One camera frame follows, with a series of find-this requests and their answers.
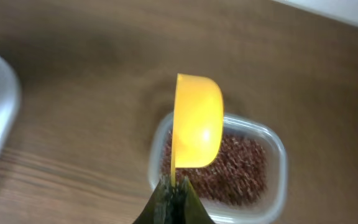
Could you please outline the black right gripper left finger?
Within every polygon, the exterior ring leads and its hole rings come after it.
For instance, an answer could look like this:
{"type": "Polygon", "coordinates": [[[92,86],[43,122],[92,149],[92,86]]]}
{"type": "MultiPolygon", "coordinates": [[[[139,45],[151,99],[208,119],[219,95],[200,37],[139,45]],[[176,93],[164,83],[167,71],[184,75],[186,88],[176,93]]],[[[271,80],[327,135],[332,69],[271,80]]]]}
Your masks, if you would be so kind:
{"type": "Polygon", "coordinates": [[[149,201],[133,224],[173,223],[173,190],[170,176],[161,176],[149,201]]]}

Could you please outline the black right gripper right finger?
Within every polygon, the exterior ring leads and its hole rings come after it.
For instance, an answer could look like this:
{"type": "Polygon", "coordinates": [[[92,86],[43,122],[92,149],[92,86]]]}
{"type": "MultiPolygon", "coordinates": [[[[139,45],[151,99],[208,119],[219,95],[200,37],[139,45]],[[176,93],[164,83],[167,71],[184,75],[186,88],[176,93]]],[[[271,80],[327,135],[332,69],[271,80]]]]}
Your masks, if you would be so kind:
{"type": "Polygon", "coordinates": [[[214,224],[188,177],[174,190],[174,223],[214,224]]]}

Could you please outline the yellow plastic measuring scoop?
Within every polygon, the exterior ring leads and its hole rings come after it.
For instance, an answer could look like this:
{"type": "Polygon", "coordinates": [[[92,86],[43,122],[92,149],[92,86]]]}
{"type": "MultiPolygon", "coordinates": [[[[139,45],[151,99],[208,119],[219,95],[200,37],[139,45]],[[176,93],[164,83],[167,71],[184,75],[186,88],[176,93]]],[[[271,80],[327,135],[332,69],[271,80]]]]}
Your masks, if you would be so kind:
{"type": "Polygon", "coordinates": [[[206,167],[220,148],[224,103],[218,84],[210,78],[179,73],[175,90],[171,184],[177,168],[206,167]]]}

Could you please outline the red adzuki beans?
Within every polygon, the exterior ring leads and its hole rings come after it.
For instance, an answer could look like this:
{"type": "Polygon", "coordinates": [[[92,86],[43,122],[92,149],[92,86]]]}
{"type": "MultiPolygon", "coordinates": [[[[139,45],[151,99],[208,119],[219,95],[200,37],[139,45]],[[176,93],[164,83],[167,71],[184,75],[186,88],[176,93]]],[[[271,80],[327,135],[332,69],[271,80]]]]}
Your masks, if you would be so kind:
{"type": "Polygon", "coordinates": [[[207,167],[177,169],[188,177],[200,198],[232,206],[256,203],[267,189],[266,151],[259,142],[239,134],[224,134],[216,159],[207,167]]]}

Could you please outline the clear plastic container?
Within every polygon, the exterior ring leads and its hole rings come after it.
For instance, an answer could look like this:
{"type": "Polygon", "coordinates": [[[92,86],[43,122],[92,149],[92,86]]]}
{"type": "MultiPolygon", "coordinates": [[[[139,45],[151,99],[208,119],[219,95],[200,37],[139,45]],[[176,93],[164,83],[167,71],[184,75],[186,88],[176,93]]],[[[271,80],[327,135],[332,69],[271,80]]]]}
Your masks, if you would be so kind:
{"type": "MultiPolygon", "coordinates": [[[[167,133],[172,127],[173,112],[161,120],[154,134],[148,170],[148,180],[152,191],[159,182],[167,133]]],[[[287,196],[287,154],[280,138],[263,124],[229,113],[225,113],[221,127],[224,134],[235,134],[254,139],[265,149],[267,189],[253,205],[236,207],[200,199],[204,208],[215,223],[274,222],[280,216],[287,196]]]]}

